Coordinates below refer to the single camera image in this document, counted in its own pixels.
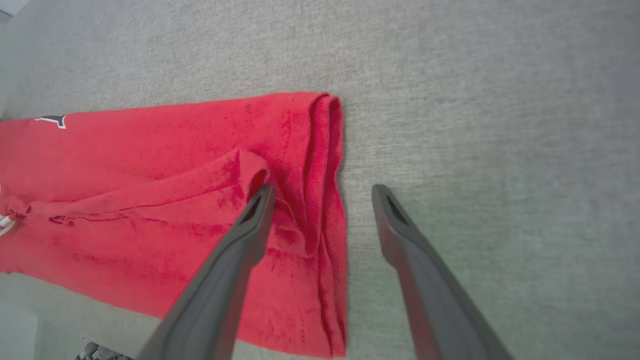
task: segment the white drawstring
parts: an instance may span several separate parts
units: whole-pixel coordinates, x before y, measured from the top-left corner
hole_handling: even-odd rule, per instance
[[[2,217],[2,220],[0,220],[0,227],[6,227],[11,221],[12,220],[9,217]]]
[[[11,220],[8,216],[2,217],[2,220],[0,220],[0,227],[2,227],[2,229],[0,229],[0,236],[4,235],[9,230],[11,230],[11,228],[14,225],[15,225],[15,220]]]

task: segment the red fabric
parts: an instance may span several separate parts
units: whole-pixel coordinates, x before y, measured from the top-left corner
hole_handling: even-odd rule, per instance
[[[163,317],[252,191],[276,187],[238,338],[344,356],[342,110],[327,94],[0,124],[0,270]]]

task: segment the gray carpet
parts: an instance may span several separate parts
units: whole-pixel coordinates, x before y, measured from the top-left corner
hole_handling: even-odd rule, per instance
[[[414,358],[374,183],[517,359],[640,357],[636,0],[32,0],[0,30],[0,71],[5,120],[339,95],[350,359]],[[5,297],[128,354],[156,322],[1,280]],[[289,357],[239,343],[236,358]]]

